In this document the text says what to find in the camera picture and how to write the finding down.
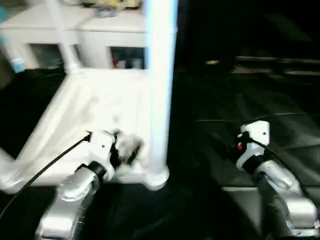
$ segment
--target white pole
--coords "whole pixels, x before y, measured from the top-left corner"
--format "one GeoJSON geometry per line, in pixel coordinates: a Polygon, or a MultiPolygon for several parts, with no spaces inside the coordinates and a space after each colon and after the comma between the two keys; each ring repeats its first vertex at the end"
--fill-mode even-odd
{"type": "Polygon", "coordinates": [[[146,66],[151,98],[150,171],[165,171],[177,32],[178,0],[146,1],[146,66]]]}
{"type": "Polygon", "coordinates": [[[59,0],[46,0],[46,4],[60,40],[59,48],[64,62],[64,69],[66,73],[77,71],[80,68],[80,62],[74,48],[69,44],[59,0]]]}

